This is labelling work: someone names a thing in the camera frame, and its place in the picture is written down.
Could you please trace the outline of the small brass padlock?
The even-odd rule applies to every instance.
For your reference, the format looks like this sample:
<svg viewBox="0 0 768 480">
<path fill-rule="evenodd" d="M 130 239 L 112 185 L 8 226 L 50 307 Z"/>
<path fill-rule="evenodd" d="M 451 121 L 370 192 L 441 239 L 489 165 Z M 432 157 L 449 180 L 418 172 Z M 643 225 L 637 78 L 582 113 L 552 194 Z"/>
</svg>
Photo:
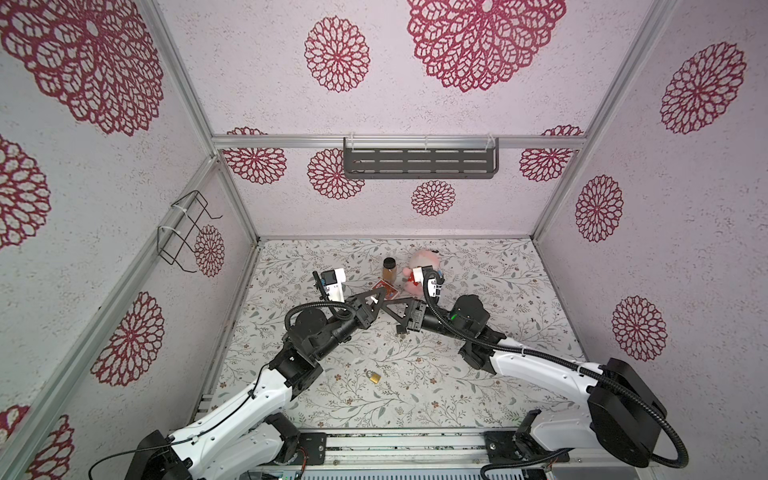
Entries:
<svg viewBox="0 0 768 480">
<path fill-rule="evenodd" d="M 377 372 L 374 372 L 372 370 L 366 370 L 365 376 L 368 380 L 370 380 L 373 384 L 379 384 L 381 381 L 381 375 Z"/>
</svg>

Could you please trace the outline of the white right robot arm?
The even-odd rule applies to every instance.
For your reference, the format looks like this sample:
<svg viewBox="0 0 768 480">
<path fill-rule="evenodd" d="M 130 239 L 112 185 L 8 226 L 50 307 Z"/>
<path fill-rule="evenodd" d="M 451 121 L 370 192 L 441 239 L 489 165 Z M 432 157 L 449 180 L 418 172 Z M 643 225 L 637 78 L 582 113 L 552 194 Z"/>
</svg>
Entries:
<svg viewBox="0 0 768 480">
<path fill-rule="evenodd" d="M 687 465 L 686 447 L 665 407 L 629 364 L 577 363 L 530 349 L 492 329 L 476 295 L 459 297 L 450 310 L 433 297 L 387 300 L 382 308 L 399 332 L 427 330 L 458 339 L 459 354 L 470 367 L 536 384 L 578 406 L 576 413 L 550 418 L 531 410 L 513 433 L 487 437 L 490 462 L 483 474 L 565 460 L 582 448 L 600 448 L 638 468 Z"/>
</svg>

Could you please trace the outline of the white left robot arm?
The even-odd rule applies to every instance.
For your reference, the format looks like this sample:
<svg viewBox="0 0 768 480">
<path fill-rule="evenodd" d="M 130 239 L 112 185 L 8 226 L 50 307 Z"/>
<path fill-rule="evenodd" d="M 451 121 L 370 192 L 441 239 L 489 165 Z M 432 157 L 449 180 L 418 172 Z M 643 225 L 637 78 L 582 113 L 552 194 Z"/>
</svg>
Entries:
<svg viewBox="0 0 768 480">
<path fill-rule="evenodd" d="M 233 479 L 275 459 L 289 460 L 298 430 L 285 408 L 322 373 L 321 361 L 377 319 L 382 288 L 343 302 L 315 301 L 285 315 L 282 349 L 240 393 L 171 433 L 147 435 L 133 451 L 129 479 Z"/>
</svg>

